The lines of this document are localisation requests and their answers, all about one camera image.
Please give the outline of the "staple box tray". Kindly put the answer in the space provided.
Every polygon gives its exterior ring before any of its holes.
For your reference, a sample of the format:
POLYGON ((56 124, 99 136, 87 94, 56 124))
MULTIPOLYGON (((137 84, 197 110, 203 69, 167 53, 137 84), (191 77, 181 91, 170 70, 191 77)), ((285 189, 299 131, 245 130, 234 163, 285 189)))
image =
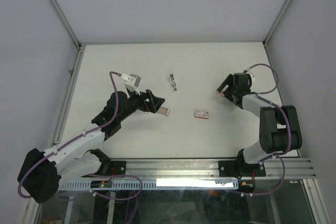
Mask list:
POLYGON ((157 111, 157 114, 159 115, 163 115, 163 116, 169 116, 170 115, 170 109, 169 108, 165 108, 165 107, 160 107, 157 111))

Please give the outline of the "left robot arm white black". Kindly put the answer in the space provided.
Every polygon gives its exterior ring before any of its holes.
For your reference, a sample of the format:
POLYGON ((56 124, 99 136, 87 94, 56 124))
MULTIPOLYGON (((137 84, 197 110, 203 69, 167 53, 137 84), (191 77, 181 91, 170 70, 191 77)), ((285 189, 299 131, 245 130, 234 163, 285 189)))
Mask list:
POLYGON ((17 177, 18 194, 42 204, 54 196, 60 186, 90 174, 105 176, 110 158, 97 145, 121 129, 121 123, 136 111, 155 114, 165 102, 151 90, 114 92, 103 110, 70 140, 51 148, 29 151, 17 177))

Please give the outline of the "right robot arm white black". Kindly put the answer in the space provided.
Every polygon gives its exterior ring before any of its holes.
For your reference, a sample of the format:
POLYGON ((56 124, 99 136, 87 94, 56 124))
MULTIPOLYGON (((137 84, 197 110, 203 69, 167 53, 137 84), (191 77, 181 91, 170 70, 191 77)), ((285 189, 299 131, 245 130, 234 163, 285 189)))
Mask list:
POLYGON ((259 118, 258 141, 241 149, 233 161, 219 161, 220 177, 265 177, 264 161, 302 147, 297 110, 279 106, 251 91, 249 74, 229 74, 217 88, 228 101, 259 118))

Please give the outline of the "red white staple box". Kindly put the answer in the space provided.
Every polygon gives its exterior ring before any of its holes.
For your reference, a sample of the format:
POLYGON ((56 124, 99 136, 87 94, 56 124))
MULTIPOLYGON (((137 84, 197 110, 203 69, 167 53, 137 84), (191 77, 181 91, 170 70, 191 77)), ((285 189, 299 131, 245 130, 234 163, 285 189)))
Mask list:
POLYGON ((194 117, 199 119, 209 119, 209 112, 206 110, 195 110, 194 117))

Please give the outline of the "pink white mini stapler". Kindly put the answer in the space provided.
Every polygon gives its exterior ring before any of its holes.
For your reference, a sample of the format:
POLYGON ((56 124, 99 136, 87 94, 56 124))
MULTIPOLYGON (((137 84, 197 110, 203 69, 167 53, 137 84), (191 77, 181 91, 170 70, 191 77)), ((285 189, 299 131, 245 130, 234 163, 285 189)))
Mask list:
POLYGON ((224 91, 217 92, 217 94, 218 94, 219 96, 221 96, 221 97, 224 97, 224 96, 225 96, 225 93, 224 93, 224 91))

